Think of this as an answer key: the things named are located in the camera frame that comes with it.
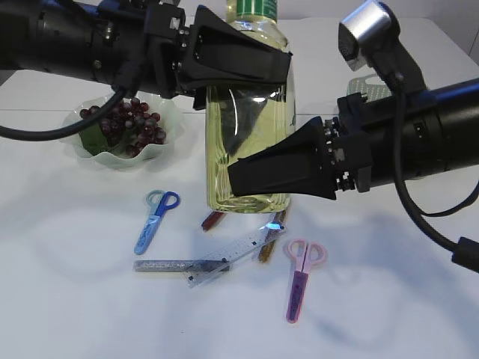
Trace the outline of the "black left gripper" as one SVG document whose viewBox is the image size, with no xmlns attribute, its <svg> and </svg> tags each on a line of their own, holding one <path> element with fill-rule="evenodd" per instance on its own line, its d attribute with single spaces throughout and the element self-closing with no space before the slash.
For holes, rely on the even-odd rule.
<svg viewBox="0 0 479 359">
<path fill-rule="evenodd" d="M 192 107 L 202 111 L 209 86 L 287 82 L 291 53 L 236 30 L 203 5 L 192 24 L 186 19 L 174 3 L 146 5 L 141 92 L 194 97 Z"/>
</svg>

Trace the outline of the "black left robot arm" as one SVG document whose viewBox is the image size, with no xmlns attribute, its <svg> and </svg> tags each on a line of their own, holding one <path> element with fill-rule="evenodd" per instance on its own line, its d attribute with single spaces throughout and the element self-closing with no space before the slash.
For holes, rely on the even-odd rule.
<svg viewBox="0 0 479 359">
<path fill-rule="evenodd" d="M 209 86 L 285 84 L 291 55 L 199 6 L 186 24 L 177 1 L 3 1 L 1 68 L 83 79 L 203 108 Z"/>
</svg>

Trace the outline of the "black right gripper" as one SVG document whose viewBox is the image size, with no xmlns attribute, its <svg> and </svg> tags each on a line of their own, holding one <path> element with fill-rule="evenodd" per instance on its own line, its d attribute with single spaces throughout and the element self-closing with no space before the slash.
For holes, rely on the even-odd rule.
<svg viewBox="0 0 479 359">
<path fill-rule="evenodd" d="M 283 141 L 230 165 L 232 193 L 335 200 L 338 190 L 363 193 L 393 183 L 397 97 L 366 102 L 354 93 L 337 104 L 338 115 L 325 124 L 314 117 Z"/>
</svg>

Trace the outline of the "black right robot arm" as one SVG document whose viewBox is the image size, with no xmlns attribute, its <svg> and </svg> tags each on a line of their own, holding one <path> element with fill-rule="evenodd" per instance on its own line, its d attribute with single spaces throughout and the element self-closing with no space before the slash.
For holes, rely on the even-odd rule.
<svg viewBox="0 0 479 359">
<path fill-rule="evenodd" d="M 396 99 L 338 100 L 338 115 L 313 117 L 278 144 L 228 168 L 236 196 L 307 194 L 335 199 L 392 182 Z M 403 175 L 418 179 L 478 163 L 478 81 L 408 96 L 402 140 Z"/>
</svg>

